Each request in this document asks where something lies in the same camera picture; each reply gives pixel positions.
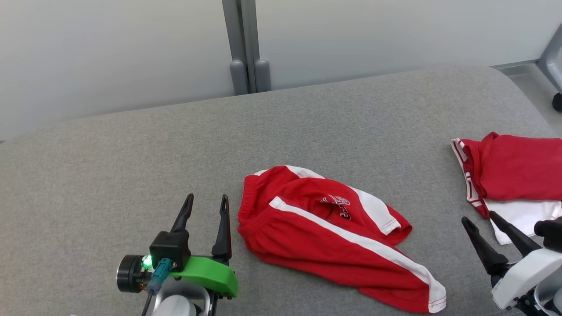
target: red fabric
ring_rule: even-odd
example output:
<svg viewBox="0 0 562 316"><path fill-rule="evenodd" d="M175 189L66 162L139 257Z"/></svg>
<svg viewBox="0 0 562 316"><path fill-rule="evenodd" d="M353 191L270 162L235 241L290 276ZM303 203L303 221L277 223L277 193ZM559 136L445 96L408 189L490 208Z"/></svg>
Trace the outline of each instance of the red fabric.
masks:
<svg viewBox="0 0 562 316"><path fill-rule="evenodd" d="M376 241L400 256L403 254L394 245L411 231L407 220L384 204L386 209L380 210L382 215L375 223L358 194L340 182L300 177L286 166L277 166L246 177L238 214L238 231L248 250L261 260L357 287L365 295L409 312L428 313L433 306L439 306L438 310L445 307L445 289L429 272L437 284L434 287L442 288L433 301L429 299L430 286L412 271L301 215L270 205L278 199L283 201L280 204L297 207L320 222ZM381 230L389 225L396 227L386 235Z"/></svg>
<svg viewBox="0 0 562 316"><path fill-rule="evenodd" d="M468 157L464 168L480 198L562 200L562 139L492 132L481 142L462 142Z"/></svg>

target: green plastic part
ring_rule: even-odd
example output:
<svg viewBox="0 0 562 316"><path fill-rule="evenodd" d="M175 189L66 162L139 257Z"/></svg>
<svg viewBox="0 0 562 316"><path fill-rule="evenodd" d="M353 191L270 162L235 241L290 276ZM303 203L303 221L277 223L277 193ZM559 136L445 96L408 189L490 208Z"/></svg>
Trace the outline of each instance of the green plastic part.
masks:
<svg viewBox="0 0 562 316"><path fill-rule="evenodd" d="M238 295L238 279L234 271L229 266L207 257L192 256L183 271L172 272L170 277L182 277L223 296Z"/></svg>

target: gray fabric surface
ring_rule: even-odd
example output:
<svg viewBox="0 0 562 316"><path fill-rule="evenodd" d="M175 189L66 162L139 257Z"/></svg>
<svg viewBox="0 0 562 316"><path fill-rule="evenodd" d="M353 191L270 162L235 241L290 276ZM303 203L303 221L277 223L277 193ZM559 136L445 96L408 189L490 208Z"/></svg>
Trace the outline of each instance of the gray fabric surface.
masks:
<svg viewBox="0 0 562 316"><path fill-rule="evenodd" d="M491 226L466 202L449 145L490 131L554 137L504 75L487 67L416 71L95 116L0 146L1 315L138 315L145 294L115 284L195 194L190 248L208 254L230 197L239 297L217 315L403 315L321 278L260 262L237 214L244 176L278 164L370 192L413 225L398 248L447 288L442 315L498 315L461 226Z"/></svg>

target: red pants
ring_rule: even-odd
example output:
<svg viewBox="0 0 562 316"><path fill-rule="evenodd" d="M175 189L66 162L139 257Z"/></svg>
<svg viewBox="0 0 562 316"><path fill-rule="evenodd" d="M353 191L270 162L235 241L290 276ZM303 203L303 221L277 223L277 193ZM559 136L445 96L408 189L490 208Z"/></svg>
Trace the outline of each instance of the red pants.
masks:
<svg viewBox="0 0 562 316"><path fill-rule="evenodd" d="M378 198L313 171L276 166L246 177L238 231L261 260L309 272L414 313L445 288L394 245L411 225Z"/></svg>

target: folded red clothing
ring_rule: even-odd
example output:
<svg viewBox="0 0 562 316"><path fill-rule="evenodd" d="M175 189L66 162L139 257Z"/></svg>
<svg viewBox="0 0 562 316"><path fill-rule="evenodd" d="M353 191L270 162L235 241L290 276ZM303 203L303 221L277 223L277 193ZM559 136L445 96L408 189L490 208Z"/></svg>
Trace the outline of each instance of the folded red clothing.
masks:
<svg viewBox="0 0 562 316"><path fill-rule="evenodd" d="M480 197L490 200L562 200L562 139L488 134L462 139L465 172Z"/></svg>

